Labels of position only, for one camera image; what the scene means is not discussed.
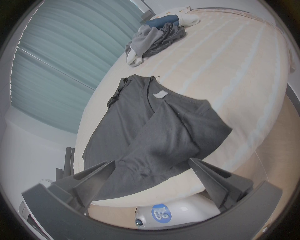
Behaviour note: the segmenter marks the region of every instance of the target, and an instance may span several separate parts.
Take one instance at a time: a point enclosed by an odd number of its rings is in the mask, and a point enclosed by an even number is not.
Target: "t-shirt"
[[[155,77],[122,78],[108,111],[83,153],[84,167],[115,160],[116,168],[94,199],[134,194],[204,159],[229,135],[207,100],[174,93]]]

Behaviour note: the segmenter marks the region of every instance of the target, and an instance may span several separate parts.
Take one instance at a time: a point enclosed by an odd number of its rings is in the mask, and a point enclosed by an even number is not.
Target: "bed sheet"
[[[107,111],[107,101],[121,78],[155,76],[179,94],[207,99],[233,128],[221,146],[204,161],[228,171],[245,163],[262,143],[281,110],[292,64],[280,30],[256,16],[228,9],[199,9],[200,23],[187,35],[137,67],[123,54],[88,102],[78,130],[74,173],[84,170],[82,154]],[[149,206],[188,197],[204,190],[192,169],[145,191],[94,201],[101,206]]]

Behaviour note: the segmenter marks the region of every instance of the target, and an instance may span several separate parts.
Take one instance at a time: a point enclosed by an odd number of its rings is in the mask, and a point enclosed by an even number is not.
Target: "pillow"
[[[156,14],[150,20],[153,20],[155,18],[161,18],[161,17],[167,16],[167,15],[176,15],[177,13],[188,13],[190,10],[191,10],[191,6],[176,7],[176,8],[166,10],[165,12],[162,12],[160,14]]]

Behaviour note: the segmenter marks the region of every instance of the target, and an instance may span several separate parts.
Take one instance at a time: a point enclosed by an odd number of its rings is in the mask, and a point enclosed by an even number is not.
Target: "teal blind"
[[[83,110],[142,22],[130,0],[45,0],[20,39],[11,103],[77,133]]]

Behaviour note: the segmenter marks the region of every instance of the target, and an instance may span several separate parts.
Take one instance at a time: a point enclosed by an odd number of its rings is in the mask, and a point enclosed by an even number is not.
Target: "rolled blue fabric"
[[[149,25],[150,28],[156,27],[157,29],[162,28],[166,23],[173,23],[175,26],[179,24],[179,18],[177,15],[168,15],[161,18],[146,21],[145,24]]]

